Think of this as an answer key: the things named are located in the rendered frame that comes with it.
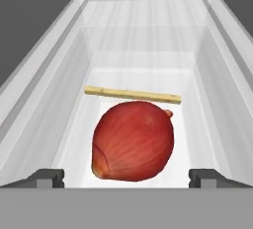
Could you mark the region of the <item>pale yellow flat stick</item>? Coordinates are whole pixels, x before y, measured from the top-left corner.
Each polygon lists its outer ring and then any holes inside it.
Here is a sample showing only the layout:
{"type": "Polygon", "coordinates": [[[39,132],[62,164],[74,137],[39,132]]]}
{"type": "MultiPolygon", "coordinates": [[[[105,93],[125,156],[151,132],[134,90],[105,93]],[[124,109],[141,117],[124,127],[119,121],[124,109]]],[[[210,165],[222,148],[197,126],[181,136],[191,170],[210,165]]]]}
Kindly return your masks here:
{"type": "Polygon", "coordinates": [[[97,86],[85,86],[84,93],[87,95],[97,95],[103,97],[133,99],[133,100],[145,100],[151,102],[160,102],[176,105],[180,105],[182,103],[182,97],[178,95],[110,89],[97,86]]]}

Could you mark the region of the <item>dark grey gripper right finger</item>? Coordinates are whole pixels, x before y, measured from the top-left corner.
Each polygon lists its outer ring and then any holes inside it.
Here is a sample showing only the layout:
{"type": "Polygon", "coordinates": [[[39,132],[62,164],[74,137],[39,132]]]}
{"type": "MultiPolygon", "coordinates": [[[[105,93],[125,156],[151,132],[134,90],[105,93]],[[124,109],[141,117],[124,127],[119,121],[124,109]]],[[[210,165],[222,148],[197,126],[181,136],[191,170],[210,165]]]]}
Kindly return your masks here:
{"type": "Polygon", "coordinates": [[[246,184],[227,179],[215,169],[191,169],[189,179],[190,189],[247,188],[246,184]]]}

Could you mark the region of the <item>red onion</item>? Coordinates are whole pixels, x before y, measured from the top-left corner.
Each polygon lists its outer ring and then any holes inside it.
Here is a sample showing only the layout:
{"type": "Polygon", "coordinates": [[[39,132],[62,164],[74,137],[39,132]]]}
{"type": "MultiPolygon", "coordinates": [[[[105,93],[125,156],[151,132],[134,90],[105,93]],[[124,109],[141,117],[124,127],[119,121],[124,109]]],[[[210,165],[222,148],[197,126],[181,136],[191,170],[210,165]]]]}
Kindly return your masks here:
{"type": "Polygon", "coordinates": [[[174,148],[173,112],[148,102],[118,104],[102,115],[93,134],[93,174],[139,182],[158,175],[174,148]]]}

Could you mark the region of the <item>white fridge drawer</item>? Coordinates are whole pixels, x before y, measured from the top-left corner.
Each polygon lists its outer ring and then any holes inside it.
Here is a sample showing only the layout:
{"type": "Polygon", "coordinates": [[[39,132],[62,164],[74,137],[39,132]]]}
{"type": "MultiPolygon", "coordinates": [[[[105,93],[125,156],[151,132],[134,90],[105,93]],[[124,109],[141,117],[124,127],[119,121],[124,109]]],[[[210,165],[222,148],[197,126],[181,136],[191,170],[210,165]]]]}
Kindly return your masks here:
{"type": "Polygon", "coordinates": [[[181,97],[149,187],[183,188],[193,168],[253,186],[253,37],[223,0],[72,0],[0,88],[0,186],[43,168],[102,185],[92,135],[114,100],[88,86],[181,97]]]}

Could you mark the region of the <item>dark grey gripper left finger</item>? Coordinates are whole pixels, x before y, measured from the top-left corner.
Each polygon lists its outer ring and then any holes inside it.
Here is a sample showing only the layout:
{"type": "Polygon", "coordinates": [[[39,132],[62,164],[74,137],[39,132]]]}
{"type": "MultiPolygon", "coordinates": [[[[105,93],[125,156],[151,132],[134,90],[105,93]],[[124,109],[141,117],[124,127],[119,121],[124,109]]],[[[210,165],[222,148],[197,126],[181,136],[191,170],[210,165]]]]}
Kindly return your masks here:
{"type": "Polygon", "coordinates": [[[64,187],[63,169],[39,169],[29,177],[7,184],[7,188],[58,189],[64,187]]]}

